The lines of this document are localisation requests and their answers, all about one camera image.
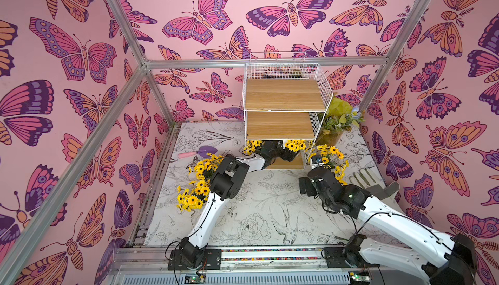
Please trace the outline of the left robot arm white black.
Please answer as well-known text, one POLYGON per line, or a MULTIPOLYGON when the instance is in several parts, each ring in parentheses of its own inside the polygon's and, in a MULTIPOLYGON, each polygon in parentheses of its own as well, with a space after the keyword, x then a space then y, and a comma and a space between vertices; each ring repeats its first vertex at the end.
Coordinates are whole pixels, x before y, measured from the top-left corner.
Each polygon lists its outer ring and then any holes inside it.
POLYGON ((177 200, 180 210, 200 210, 201 215, 186 237, 171 243, 174 248, 168 258, 169 270, 179 269, 179 264, 184 269, 204 267, 206 248, 225 204, 238 195, 248 173, 267 168, 283 154, 280 140, 251 141, 243 150, 243 158, 209 154, 208 159, 196 164, 195 187, 179 187, 177 200))

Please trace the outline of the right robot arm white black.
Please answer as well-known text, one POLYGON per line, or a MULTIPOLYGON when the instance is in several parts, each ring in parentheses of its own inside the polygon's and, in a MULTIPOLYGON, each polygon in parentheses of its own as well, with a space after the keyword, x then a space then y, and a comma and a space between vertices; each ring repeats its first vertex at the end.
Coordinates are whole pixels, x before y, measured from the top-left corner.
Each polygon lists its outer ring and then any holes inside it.
POLYGON ((478 259, 467 236, 431 229, 391 208, 367 189, 342 185, 324 166, 313 168, 298 182, 300 193, 318 197, 326 213, 373 225, 403 244, 398 247, 377 242, 357 228, 347 244, 323 250, 327 261, 351 268, 385 266, 427 284, 475 284, 478 259))

